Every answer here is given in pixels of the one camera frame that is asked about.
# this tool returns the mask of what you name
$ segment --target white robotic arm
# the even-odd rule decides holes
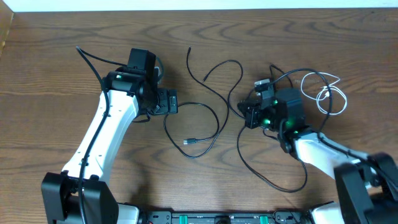
[[[260,126],[277,132],[284,152],[336,180],[340,204],[312,209],[313,222],[380,223],[384,218],[386,223],[398,222],[393,212],[398,212],[398,175],[391,156],[351,150],[314,131],[305,123],[301,93],[294,88],[275,91],[273,84],[269,80],[256,82],[254,89],[260,98],[246,99],[238,103],[238,108],[244,115],[245,127]],[[382,186],[383,193],[370,197],[367,188],[378,186]]]
[[[91,149],[90,156],[85,169],[84,179],[96,175],[100,181],[109,185],[109,176],[119,146],[127,128],[138,114],[138,102],[136,96],[127,96],[125,91],[110,90],[109,115],[99,132],[98,137]],[[70,161],[63,167],[62,171],[68,171],[69,177],[79,178],[81,158],[86,153],[90,141],[101,122],[106,108],[104,93],[99,98],[99,105],[90,127],[83,141]]]

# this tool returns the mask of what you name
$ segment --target coiled white cable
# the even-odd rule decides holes
[[[330,77],[337,78],[337,81],[334,81],[333,83],[329,84],[329,87],[330,87],[330,90],[331,90],[331,91],[336,91],[337,93],[339,93],[339,94],[344,98],[345,103],[344,103],[343,109],[341,109],[341,110],[340,110],[339,112],[337,112],[337,113],[330,113],[330,115],[338,115],[338,114],[341,114],[341,113],[346,109],[348,103],[347,103],[347,97],[346,97],[346,95],[345,95],[339,88],[337,88],[337,87],[334,86],[334,84],[336,84],[336,83],[338,83],[338,82],[340,81],[340,78],[337,77],[337,76],[335,76],[335,75],[331,75],[331,74],[329,74],[329,73],[325,73],[325,72],[320,72],[320,73],[321,73],[322,75],[328,75],[328,76],[330,76]],[[322,101],[322,100],[326,99],[327,97],[329,97],[329,92],[328,92],[328,87],[327,87],[327,86],[321,87],[322,90],[318,93],[318,95],[317,95],[316,98],[311,97],[311,96],[308,96],[307,94],[304,93],[304,90],[303,90],[304,80],[305,80],[305,78],[306,78],[307,76],[312,75],[312,74],[315,74],[315,72],[311,72],[311,73],[308,73],[308,74],[304,75],[304,77],[303,77],[303,79],[302,79],[302,81],[301,81],[301,92],[303,93],[304,96],[308,97],[308,98],[311,99],[311,100],[315,100],[315,101],[317,102],[318,109],[319,109],[319,111],[321,111],[321,113],[327,114],[327,111],[326,111],[325,109],[323,109],[323,108],[320,106],[320,104],[319,104],[320,101]]]

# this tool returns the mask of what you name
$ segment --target green terminal block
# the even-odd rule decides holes
[[[186,215],[180,215],[180,224],[188,224],[188,217]]]
[[[268,224],[268,216],[261,216],[260,224]]]

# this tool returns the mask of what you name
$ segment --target wooden table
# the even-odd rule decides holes
[[[177,89],[179,102],[209,104],[222,121],[225,104],[187,72],[189,45],[198,79],[226,59],[243,64],[233,105],[254,81],[269,77],[271,62],[285,71],[309,67],[338,75],[348,107],[329,120],[324,133],[353,149],[385,151],[398,160],[397,9],[18,13],[0,59],[0,223],[45,221],[40,183],[46,172],[61,171],[91,123],[100,86],[76,45],[118,62],[127,62],[132,47],[149,49],[163,60],[163,86]],[[102,75],[115,69],[93,63]],[[292,75],[296,87],[303,75]],[[238,78],[239,68],[231,63],[206,82],[226,96]],[[307,91],[316,94],[321,85],[314,77]],[[343,102],[335,101],[338,110]],[[305,100],[305,111],[317,127],[324,115],[315,102]],[[337,200],[334,181],[310,165],[307,186],[295,194],[278,192],[251,174],[236,150],[243,122],[232,113],[214,148],[196,160],[173,147],[162,122],[160,116],[133,124],[124,136],[110,182],[118,202],[265,211]],[[181,108],[168,120],[180,145],[215,128],[213,115],[201,107]],[[208,145],[184,150],[199,153]],[[286,188],[302,184],[300,163],[259,129],[245,130],[240,145],[247,161],[271,181]]]

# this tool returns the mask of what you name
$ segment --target black cable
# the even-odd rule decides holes
[[[250,90],[250,92],[248,93],[248,96],[246,97],[245,100],[248,100],[250,98],[250,96],[254,92],[254,90],[256,90],[256,88],[253,88],[253,89]]]
[[[235,83],[235,85],[232,87],[232,89],[229,91],[229,93],[228,93],[228,100],[226,100],[226,99],[225,99],[223,96],[221,96],[219,93],[217,93],[216,91],[214,91],[213,89],[211,89],[211,88],[208,87],[207,85],[203,84],[202,82],[200,82],[199,80],[197,80],[197,79],[193,76],[193,74],[192,74],[192,72],[191,72],[191,70],[190,70],[190,68],[189,68],[189,63],[188,63],[188,59],[189,59],[190,52],[191,52],[191,46],[189,46],[188,52],[187,52],[187,70],[188,70],[188,73],[190,74],[190,76],[191,76],[197,83],[199,83],[201,86],[205,87],[206,89],[210,90],[212,93],[214,93],[214,94],[216,94],[217,96],[219,96],[219,97],[225,102],[225,105],[226,105],[226,117],[225,117],[225,121],[224,121],[222,127],[221,127],[220,129],[217,129],[218,131],[216,132],[216,134],[212,135],[212,137],[206,138],[206,139],[199,139],[199,140],[201,140],[201,141],[207,141],[207,140],[213,139],[213,141],[211,142],[211,144],[209,145],[209,147],[207,148],[207,150],[206,150],[205,152],[201,153],[201,154],[198,155],[198,156],[190,156],[190,155],[186,154],[180,147],[178,147],[178,146],[176,145],[176,143],[174,142],[174,140],[171,138],[171,136],[170,136],[169,133],[167,132],[166,119],[167,119],[168,116],[167,116],[167,115],[165,116],[164,122],[163,122],[163,127],[164,127],[164,129],[165,129],[165,132],[166,132],[167,137],[169,137],[169,139],[170,139],[170,141],[173,143],[173,145],[174,145],[185,157],[187,157],[187,158],[189,158],[189,159],[197,159],[197,158],[199,158],[199,157],[201,157],[201,156],[204,156],[207,152],[210,151],[210,149],[213,147],[214,143],[216,142],[218,136],[219,136],[219,135],[221,134],[221,132],[224,130],[224,127],[225,127],[226,122],[228,121],[228,117],[229,117],[229,109],[230,109],[230,108],[232,109],[231,105],[229,104],[229,97],[230,97],[232,91],[234,90],[234,88],[235,88],[235,87],[239,84],[239,82],[242,80],[242,77],[243,77],[243,67],[242,67],[242,65],[241,65],[237,60],[226,60],[226,61],[224,61],[224,62],[219,63],[219,64],[216,65],[215,67],[213,67],[213,68],[207,73],[207,75],[205,76],[205,78],[203,79],[203,82],[206,81],[206,79],[208,78],[208,76],[210,75],[210,73],[211,73],[214,69],[216,69],[217,67],[219,67],[220,65],[223,65],[223,64],[225,64],[225,63],[227,63],[227,62],[234,62],[234,63],[238,64],[239,67],[241,68],[241,76],[240,76],[239,80]],[[214,114],[215,117],[216,117],[216,120],[218,121],[217,115],[215,114],[215,112],[214,112],[209,106],[204,105],[203,103],[196,103],[196,102],[188,102],[188,103],[190,103],[190,104],[198,104],[198,105],[207,107],[209,110],[211,110],[211,111],[213,112],[213,114]],[[234,111],[234,113],[235,113],[237,116],[243,118],[243,117],[240,116],[234,109],[232,109],[232,111]]]
[[[239,61],[237,61],[237,60],[226,60],[226,61],[224,61],[224,62],[219,63],[218,65],[214,66],[214,67],[207,73],[207,75],[203,78],[202,82],[205,82],[205,81],[206,81],[206,79],[209,77],[210,73],[211,73],[214,69],[216,69],[216,68],[219,67],[220,65],[223,65],[223,64],[228,63],[228,62],[234,62],[234,63],[238,64],[239,67],[240,67],[240,69],[241,69],[241,76],[240,76],[239,80],[236,82],[236,84],[234,85],[234,87],[232,87],[232,89],[231,89],[231,90],[229,91],[229,93],[228,93],[228,97],[227,97],[228,106],[229,106],[229,108],[231,109],[231,111],[232,111],[236,116],[238,116],[239,118],[244,119],[243,116],[241,116],[236,110],[234,110],[234,108],[231,106],[231,103],[230,103],[231,93],[232,93],[232,91],[235,89],[235,87],[239,84],[239,82],[242,80],[242,77],[243,77],[243,67],[242,67],[242,64],[241,64]]]
[[[265,135],[265,136],[267,136],[267,137],[269,137],[269,138],[271,138],[271,139],[273,139],[273,140],[275,140],[275,141],[279,141],[277,137],[269,136],[269,135],[266,133],[266,130],[267,130],[266,128],[263,128],[263,129],[262,129],[263,135]]]
[[[281,139],[284,139],[284,124],[286,122],[286,119],[282,119],[279,123],[279,136]]]
[[[84,173],[85,173],[85,168],[86,168],[86,164],[87,164],[87,159],[88,156],[90,155],[90,151],[91,148],[93,147],[95,140],[98,136],[98,134],[101,131],[102,126],[105,123],[106,118],[108,117],[109,114],[109,98],[108,98],[108,94],[105,93],[105,87],[104,87],[104,83],[100,77],[100,75],[98,74],[98,72],[95,70],[93,64],[87,59],[87,57],[85,56],[85,54],[89,55],[90,57],[93,57],[92,55],[88,54],[87,52],[85,52],[84,50],[80,49],[79,46],[76,46],[77,51],[79,52],[80,56],[86,61],[87,65],[92,69],[92,71],[94,72],[95,76],[97,77],[99,84],[101,85],[101,90],[104,93],[104,97],[105,97],[105,103],[106,103],[106,108],[105,108],[105,112],[104,115],[102,117],[101,122],[98,125],[97,130],[94,133],[93,138],[91,139],[86,153],[84,155],[84,157],[81,159],[81,167],[80,167],[80,173],[79,173],[79,179],[78,179],[78,193],[79,193],[79,209],[80,209],[80,215],[81,215],[81,220],[83,221],[83,224],[87,223],[87,218],[86,218],[86,212],[85,212],[85,206],[84,206],[84,195],[83,195],[83,177],[84,177]]]
[[[241,158],[242,162],[244,163],[244,165],[256,176],[258,176],[262,181],[264,181],[266,184],[270,185],[273,189],[279,190],[281,192],[285,192],[285,193],[294,193],[294,192],[298,192],[299,190],[302,190],[305,185],[307,184],[307,179],[308,179],[308,174],[307,174],[307,168],[305,167],[305,164],[303,161],[298,160],[301,162],[301,165],[304,168],[304,172],[305,172],[305,180],[304,180],[304,184],[297,188],[297,189],[293,189],[293,190],[289,190],[289,189],[283,189],[277,185],[275,185],[274,183],[272,183],[270,180],[268,180],[267,178],[265,178],[262,174],[258,173],[255,169],[253,169],[244,159],[243,156],[241,154],[241,151],[239,150],[239,138],[241,137],[241,134],[243,132],[243,130],[245,129],[245,126],[243,126],[243,128],[240,130],[239,134],[238,134],[238,138],[236,140],[236,148],[238,149],[238,154],[239,157]]]
[[[162,70],[160,75],[157,77],[157,81],[159,82],[164,77],[164,66],[163,66],[163,63],[162,63],[162,61],[161,61],[161,59],[159,57],[156,57],[156,61],[157,61],[157,63],[159,63],[160,69]]]
[[[282,71],[282,69],[278,68],[278,67],[277,67],[276,65],[274,65],[274,64],[271,64],[271,65],[269,66],[269,71],[270,71],[270,73],[271,73],[272,81],[275,80],[275,75],[274,75],[274,72],[272,72],[272,68],[274,68],[274,69],[280,71],[282,74],[284,74],[284,71]],[[287,78],[287,79],[289,80],[289,82],[290,82],[290,87],[293,88],[293,83],[292,83],[292,80],[290,79],[290,77],[289,77],[289,76],[286,76],[286,78]]]
[[[106,60],[106,59],[103,59],[103,58],[94,56],[94,55],[92,55],[92,54],[89,54],[89,53],[85,52],[85,51],[82,50],[82,49],[80,49],[80,50],[81,50],[81,52],[82,52],[83,54],[85,54],[85,55],[87,55],[87,56],[89,56],[89,57],[92,57],[92,58],[94,58],[94,59],[100,60],[100,61],[102,61],[102,62],[111,63],[111,64],[113,64],[113,65],[120,65],[120,66],[124,66],[124,67],[127,66],[127,65],[125,65],[125,64],[123,64],[123,63],[112,62],[112,61],[110,61],[110,60]]]
[[[185,102],[185,103],[181,103],[181,104],[179,104],[178,107],[181,107],[181,106],[184,106],[184,105],[199,105],[199,106],[204,106],[205,108],[208,108],[208,109],[213,113],[213,115],[214,115],[214,117],[216,118],[216,121],[217,121],[217,130],[216,130],[216,132],[215,132],[212,136],[210,136],[210,137],[208,137],[208,138],[204,138],[204,139],[195,139],[195,143],[196,143],[196,142],[201,142],[201,141],[207,141],[207,140],[210,140],[210,139],[216,137],[216,135],[219,133],[219,130],[220,130],[220,121],[218,120],[218,117],[217,117],[216,112],[215,112],[211,107],[207,106],[206,104],[204,104],[204,103],[197,103],[197,102]],[[169,137],[169,139],[170,139],[170,141],[173,143],[173,145],[174,145],[185,157],[187,157],[187,158],[189,158],[189,159],[196,159],[196,158],[199,158],[199,157],[201,157],[201,156],[204,156],[204,155],[211,149],[211,147],[208,147],[207,150],[206,150],[205,152],[201,153],[201,154],[198,155],[198,156],[191,156],[191,155],[188,155],[187,153],[185,153],[185,152],[174,142],[174,140],[173,140],[172,137],[170,136],[169,132],[167,131],[166,119],[167,119],[168,116],[169,116],[169,115],[167,114],[167,115],[164,117],[164,120],[163,120],[163,128],[164,128],[164,131],[166,132],[167,137]]]
[[[392,184],[394,186],[394,188],[396,189],[398,184],[395,183],[394,180],[392,180],[383,170],[380,170],[380,168],[377,167],[377,165],[373,164],[372,162],[370,162],[368,159],[363,159],[360,156],[357,156],[355,154],[353,154],[351,151],[345,151],[344,149],[340,149],[339,147],[336,147],[330,143],[328,143],[327,141],[324,140],[324,138],[320,135],[321,131],[323,129],[323,127],[325,126],[327,120],[330,117],[330,113],[331,113],[331,109],[333,106],[333,97],[332,97],[332,92],[331,92],[331,88],[329,86],[328,80],[318,71],[311,69],[311,68],[299,68],[299,69],[295,69],[295,70],[291,70],[285,74],[283,74],[282,76],[280,76],[277,80],[273,81],[270,83],[270,85],[274,85],[275,83],[279,82],[282,78],[289,76],[292,73],[295,72],[301,72],[301,71],[307,71],[307,72],[313,72],[315,74],[317,74],[325,83],[326,87],[328,88],[328,93],[329,93],[329,107],[325,116],[325,119],[322,121],[318,131],[317,131],[317,138],[319,139],[319,141],[321,141],[323,144],[327,145],[328,147],[331,147],[332,149],[335,149],[341,153],[347,154],[355,159],[359,159],[363,164],[366,164],[367,166],[373,168],[382,178],[384,178],[387,182],[389,182],[390,184]]]
[[[147,116],[147,118],[146,119],[142,119],[142,120],[139,120],[139,121],[132,121],[133,123],[146,123],[146,122],[149,122],[150,121],[150,114],[149,114],[149,112],[147,111],[147,114],[146,114],[146,116]]]

